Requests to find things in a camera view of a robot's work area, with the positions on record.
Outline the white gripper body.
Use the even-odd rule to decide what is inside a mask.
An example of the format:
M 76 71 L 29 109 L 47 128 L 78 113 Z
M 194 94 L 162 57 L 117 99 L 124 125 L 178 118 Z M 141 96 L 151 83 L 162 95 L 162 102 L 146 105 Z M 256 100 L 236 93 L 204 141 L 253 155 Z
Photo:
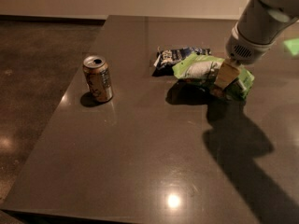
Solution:
M 225 48 L 230 59 L 241 64 L 253 64 L 261 60 L 272 46 L 273 43 L 258 44 L 249 41 L 239 32 L 238 24 L 236 24 L 232 29 Z

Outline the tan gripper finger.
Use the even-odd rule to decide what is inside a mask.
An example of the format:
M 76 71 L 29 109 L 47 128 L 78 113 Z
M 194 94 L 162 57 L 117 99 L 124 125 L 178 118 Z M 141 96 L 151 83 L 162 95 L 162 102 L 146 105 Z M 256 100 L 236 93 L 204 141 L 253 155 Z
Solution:
M 221 64 L 214 84 L 224 90 L 240 75 L 240 62 L 225 59 Z

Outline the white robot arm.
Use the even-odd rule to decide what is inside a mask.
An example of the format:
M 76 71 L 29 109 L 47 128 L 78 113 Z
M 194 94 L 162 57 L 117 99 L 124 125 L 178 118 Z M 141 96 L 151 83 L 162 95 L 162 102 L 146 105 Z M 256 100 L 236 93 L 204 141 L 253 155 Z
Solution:
M 240 74 L 241 64 L 259 61 L 298 18 L 299 0 L 249 0 L 226 43 L 227 58 L 215 85 L 224 90 Z

